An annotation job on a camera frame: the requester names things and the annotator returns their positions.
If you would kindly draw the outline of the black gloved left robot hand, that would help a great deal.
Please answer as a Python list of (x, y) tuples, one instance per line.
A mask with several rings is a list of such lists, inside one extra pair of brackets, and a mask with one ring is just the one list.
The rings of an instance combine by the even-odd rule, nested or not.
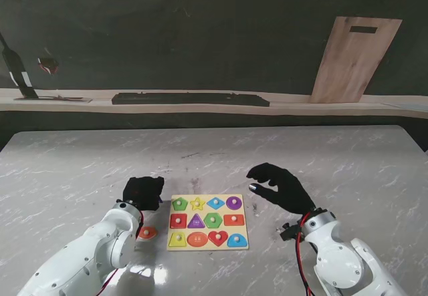
[(165, 179), (161, 176), (132, 177), (128, 179), (122, 192), (122, 200), (140, 211), (156, 211), (162, 203), (161, 193)]

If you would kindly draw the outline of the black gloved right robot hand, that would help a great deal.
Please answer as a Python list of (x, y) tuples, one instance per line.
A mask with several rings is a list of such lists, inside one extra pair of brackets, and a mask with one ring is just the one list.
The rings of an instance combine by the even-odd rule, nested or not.
[(256, 181), (249, 185), (250, 191), (290, 213), (305, 215), (316, 208), (298, 178), (285, 168), (265, 162), (246, 177)]

